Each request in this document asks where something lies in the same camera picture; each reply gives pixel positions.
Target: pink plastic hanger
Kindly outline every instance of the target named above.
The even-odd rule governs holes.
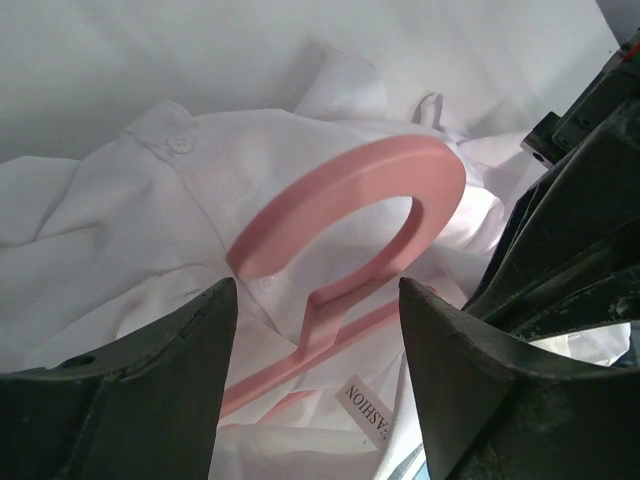
[[[339,155],[272,200],[227,255],[242,280],[282,270],[325,228],[366,205],[391,197],[413,198],[404,225],[375,258],[309,295],[296,351],[225,390],[221,417],[395,322],[397,301],[344,327],[342,316],[427,249],[451,219],[464,186],[464,167],[444,143],[407,135]],[[273,411],[307,395],[309,392],[291,394]]]

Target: white wall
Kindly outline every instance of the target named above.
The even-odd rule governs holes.
[[[640,1],[598,0],[598,5],[620,43],[640,28]]]
[[[315,43],[373,62],[392,117],[439,91],[476,133],[563,111],[615,48],[594,0],[0,0],[0,161],[82,158],[162,98],[291,109]]]

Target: tag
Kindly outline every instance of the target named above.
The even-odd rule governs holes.
[[[357,375],[351,377],[340,389],[336,398],[369,440],[378,450],[382,450],[387,444],[387,435],[391,429],[391,411],[386,405]]]

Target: black plastic part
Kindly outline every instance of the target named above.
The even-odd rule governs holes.
[[[517,203],[471,315],[528,340],[640,319],[640,99]]]
[[[640,93],[640,64],[625,56],[640,41],[640,30],[616,52],[567,113],[549,113],[522,142],[547,168],[578,147],[624,101]]]
[[[0,375],[1,479],[205,479],[235,283],[55,369]]]
[[[400,319],[431,480],[637,478],[639,371],[530,346],[412,280]]]

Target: white fabric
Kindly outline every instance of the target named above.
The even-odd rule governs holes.
[[[175,310],[232,276],[226,251],[283,188],[339,153],[403,133],[443,139],[467,172],[454,218],[405,272],[460,306],[498,241],[509,200],[485,188],[492,167],[474,160],[518,155],[520,137],[500,140],[507,153],[466,140],[437,95],[422,103],[419,124],[386,120],[385,106],[375,68],[333,52],[294,114],[193,117],[165,101],[82,162],[22,157],[0,165],[1,369],[53,367]],[[517,187],[520,178],[513,180]],[[227,385],[292,352],[308,293],[370,258],[408,205],[400,198],[367,207],[284,271],[238,282]],[[345,321],[391,300],[396,288],[376,292]],[[402,350],[393,325],[223,419],[211,478],[384,478],[420,443]],[[334,399],[354,374],[396,406],[386,452]],[[286,394],[309,389],[316,394],[256,425]]]

